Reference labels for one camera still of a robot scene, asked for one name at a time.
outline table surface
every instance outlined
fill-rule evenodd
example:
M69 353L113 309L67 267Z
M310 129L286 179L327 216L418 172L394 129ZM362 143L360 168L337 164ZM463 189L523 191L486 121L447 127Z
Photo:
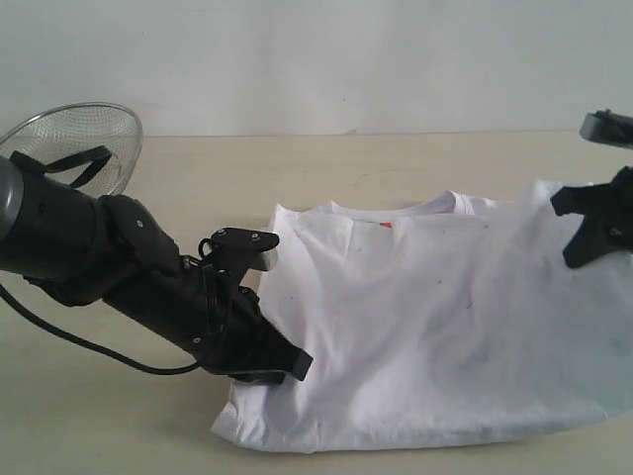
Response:
M126 193L194 253L224 226L258 229L275 203L328 200L390 209L445 189L512 199L536 178L608 181L633 159L576 133L147 139ZM103 305L65 309L20 278L2 282L67 330L148 364L186 354ZM256 285L256 275L247 277ZM58 340L1 305L0 472L630 474L633 420L480 447L270 454L210 432L228 380L196 371L158 377Z

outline folded shirt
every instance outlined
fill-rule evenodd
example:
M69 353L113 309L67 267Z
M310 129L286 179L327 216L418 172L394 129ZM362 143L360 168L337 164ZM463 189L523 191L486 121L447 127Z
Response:
M554 214L560 187L397 212L277 206L260 305L315 360L304 382L231 383L213 431L269 451L438 447L630 410L632 257L569 269L582 217Z

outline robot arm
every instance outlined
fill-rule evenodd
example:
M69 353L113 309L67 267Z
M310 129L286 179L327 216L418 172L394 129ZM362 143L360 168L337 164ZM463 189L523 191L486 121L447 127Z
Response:
M86 172L98 171L93 164ZM249 268L266 270L276 235L219 230L203 239L200 258L181 255L139 201L95 199L45 172L17 151L0 159L0 270L23 275L65 306L102 299L212 373L265 383L305 378L312 358L262 316L255 292L239 285Z

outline white t-shirt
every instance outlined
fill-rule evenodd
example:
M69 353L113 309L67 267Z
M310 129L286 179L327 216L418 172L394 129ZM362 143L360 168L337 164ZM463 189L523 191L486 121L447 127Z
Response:
M304 382L233 382L213 431L271 451L437 447L630 410L632 258L567 268L582 217L555 216L559 188L503 206L446 192L395 213L278 206L260 305L315 360Z

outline table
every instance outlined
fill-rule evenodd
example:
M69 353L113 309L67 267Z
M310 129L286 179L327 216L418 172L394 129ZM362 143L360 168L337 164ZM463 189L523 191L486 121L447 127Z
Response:
M389 209L444 189L511 199L535 178L606 181L633 161L576 133L147 139L126 193L181 246L224 226L265 226L275 203L327 200ZM103 305L65 309L17 276L2 282L38 314L147 364L189 357ZM247 283L256 285L256 275ZM270 454L210 433L228 380L157 377L54 338L4 303L0 317L0 472L22 474L575 473L629 474L633 421L521 443Z

